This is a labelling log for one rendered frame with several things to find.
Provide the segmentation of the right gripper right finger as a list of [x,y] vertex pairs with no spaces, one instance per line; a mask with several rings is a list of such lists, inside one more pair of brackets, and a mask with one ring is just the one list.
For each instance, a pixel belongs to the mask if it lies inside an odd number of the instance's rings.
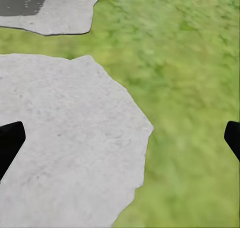
[[227,123],[224,139],[240,161],[240,122],[230,120]]

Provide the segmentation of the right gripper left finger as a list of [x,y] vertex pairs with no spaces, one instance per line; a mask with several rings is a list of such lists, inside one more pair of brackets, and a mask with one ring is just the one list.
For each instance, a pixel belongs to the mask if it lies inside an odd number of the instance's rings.
[[26,140],[22,121],[0,126],[0,181]]

